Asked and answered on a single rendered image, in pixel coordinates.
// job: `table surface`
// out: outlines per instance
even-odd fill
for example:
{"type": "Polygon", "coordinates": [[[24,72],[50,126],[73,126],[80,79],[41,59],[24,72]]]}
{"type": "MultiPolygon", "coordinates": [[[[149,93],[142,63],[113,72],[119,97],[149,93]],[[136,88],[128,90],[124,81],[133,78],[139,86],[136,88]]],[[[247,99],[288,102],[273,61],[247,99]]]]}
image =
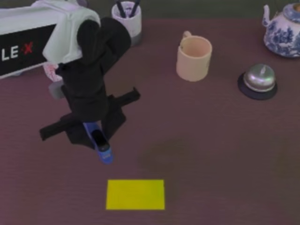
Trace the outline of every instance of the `table surface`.
{"type": "Polygon", "coordinates": [[[1,225],[300,224],[299,60],[263,45],[256,19],[146,20],[143,43],[109,71],[109,94],[136,87],[111,139],[112,165],[41,127],[69,112],[41,68],[0,83],[1,225]],[[184,30],[208,38],[208,76],[175,72],[184,30]],[[255,63],[276,72],[277,95],[254,101],[238,76],[255,63]],[[164,211],[106,211],[108,179],[164,179],[164,211]]]}

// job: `black pen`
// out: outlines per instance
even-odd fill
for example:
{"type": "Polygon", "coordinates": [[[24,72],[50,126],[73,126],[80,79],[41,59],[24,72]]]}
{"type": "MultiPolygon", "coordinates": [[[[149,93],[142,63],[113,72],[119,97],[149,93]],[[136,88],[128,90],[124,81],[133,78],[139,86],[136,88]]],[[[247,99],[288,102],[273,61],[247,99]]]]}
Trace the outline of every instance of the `black pen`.
{"type": "Polygon", "coordinates": [[[121,17],[126,18],[126,14],[124,12],[124,9],[123,9],[123,6],[122,6],[120,0],[116,0],[116,4],[117,4],[117,7],[118,7],[121,17]]]}
{"type": "Polygon", "coordinates": [[[133,6],[131,13],[129,15],[129,18],[133,17],[135,15],[136,9],[139,6],[141,0],[135,0],[135,5],[133,6]]]}

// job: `blue marker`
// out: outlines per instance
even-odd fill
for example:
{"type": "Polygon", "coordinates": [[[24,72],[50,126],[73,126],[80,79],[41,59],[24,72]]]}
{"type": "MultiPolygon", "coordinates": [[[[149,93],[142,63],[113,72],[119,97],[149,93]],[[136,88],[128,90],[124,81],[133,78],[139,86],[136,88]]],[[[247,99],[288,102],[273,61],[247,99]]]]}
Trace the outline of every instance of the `blue marker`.
{"type": "Polygon", "coordinates": [[[96,152],[104,164],[110,164],[113,161],[111,146],[105,138],[103,132],[97,123],[83,123],[84,128],[93,142],[96,152]]]}

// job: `blue and white teapot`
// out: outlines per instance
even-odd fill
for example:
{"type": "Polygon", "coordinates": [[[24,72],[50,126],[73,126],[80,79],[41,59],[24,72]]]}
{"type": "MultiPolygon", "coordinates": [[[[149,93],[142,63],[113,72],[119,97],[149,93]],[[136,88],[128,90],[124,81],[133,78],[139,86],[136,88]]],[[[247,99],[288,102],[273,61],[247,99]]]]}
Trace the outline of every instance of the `blue and white teapot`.
{"type": "Polygon", "coordinates": [[[284,57],[300,57],[300,3],[288,4],[270,20],[270,8],[264,6],[262,24],[267,28],[264,43],[284,57]]]}

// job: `white pen holder cup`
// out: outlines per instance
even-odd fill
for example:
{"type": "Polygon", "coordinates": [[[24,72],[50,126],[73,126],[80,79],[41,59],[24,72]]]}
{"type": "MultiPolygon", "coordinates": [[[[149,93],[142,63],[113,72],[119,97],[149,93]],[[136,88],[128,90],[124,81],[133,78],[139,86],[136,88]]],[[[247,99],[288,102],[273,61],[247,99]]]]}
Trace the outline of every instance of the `white pen holder cup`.
{"type": "Polygon", "coordinates": [[[129,18],[131,14],[131,10],[133,6],[135,5],[132,1],[122,1],[121,2],[126,18],[122,18],[120,15],[120,11],[115,4],[112,7],[112,17],[123,24],[124,27],[126,27],[127,31],[130,34],[131,37],[131,46],[137,45],[140,43],[142,39],[142,10],[141,7],[138,6],[136,8],[135,15],[131,18],[129,18]]]}

